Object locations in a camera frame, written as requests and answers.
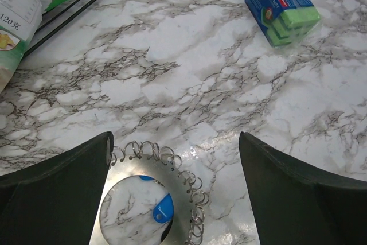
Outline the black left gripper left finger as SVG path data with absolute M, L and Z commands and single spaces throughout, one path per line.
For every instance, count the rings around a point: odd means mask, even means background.
M 89 244 L 114 137 L 111 132 L 1 176 L 1 244 Z

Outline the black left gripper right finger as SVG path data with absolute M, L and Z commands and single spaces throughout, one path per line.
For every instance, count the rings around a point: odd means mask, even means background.
M 261 244 L 366 244 L 366 182 L 276 150 L 250 133 L 239 153 Z

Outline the metal disc with key rings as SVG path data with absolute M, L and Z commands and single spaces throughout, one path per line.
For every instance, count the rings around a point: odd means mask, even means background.
M 170 147 L 131 141 L 114 149 L 90 244 L 202 244 L 209 202 L 202 186 Z M 153 209 L 168 193 L 174 216 L 159 224 Z

